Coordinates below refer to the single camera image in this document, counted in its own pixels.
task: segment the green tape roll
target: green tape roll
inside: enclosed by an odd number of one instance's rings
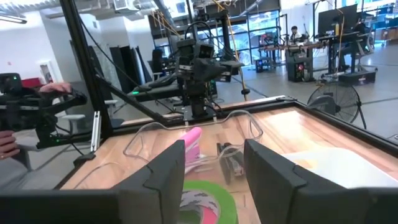
[[[218,202],[220,209],[217,223],[238,223],[238,212],[236,210],[235,200],[224,188],[208,181],[193,180],[185,181],[183,190],[201,190],[211,195]]]

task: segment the human hand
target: human hand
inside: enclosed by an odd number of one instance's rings
[[[0,131],[0,160],[7,159],[19,153],[13,131]]]
[[[72,87],[70,83],[49,83],[47,85],[42,86],[39,91],[42,93],[50,93],[52,91],[71,93]]]

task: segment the wooden tabletop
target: wooden tabletop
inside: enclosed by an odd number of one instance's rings
[[[264,111],[253,116],[264,132],[260,143],[279,154],[339,147],[354,151],[384,172],[398,177],[398,159],[296,107]],[[223,124],[203,126],[199,142],[201,154],[215,156],[218,142],[243,143],[249,133],[248,128],[248,119],[244,116]],[[133,141],[130,146],[128,144],[134,134],[110,138],[96,152],[97,158],[86,162],[63,189],[110,188],[146,164],[142,159],[124,156],[125,148],[129,153],[150,161],[184,132],[184,129],[148,131],[143,139],[143,142],[148,143]],[[246,179],[236,179],[226,184],[218,162],[191,171],[185,179],[208,180],[219,184],[234,197],[240,223],[260,223]]]

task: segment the tape roll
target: tape roll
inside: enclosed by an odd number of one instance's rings
[[[189,211],[199,213],[201,220],[194,221],[195,223],[238,223],[238,212],[232,195],[208,181],[185,181],[180,208],[185,218],[193,217],[191,213],[188,215]]]

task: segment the desk fan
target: desk fan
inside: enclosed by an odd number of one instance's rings
[[[362,102],[358,92],[351,85],[341,82],[326,83],[312,93],[307,104],[312,109],[318,109],[349,123],[354,122],[360,114],[366,129]]]

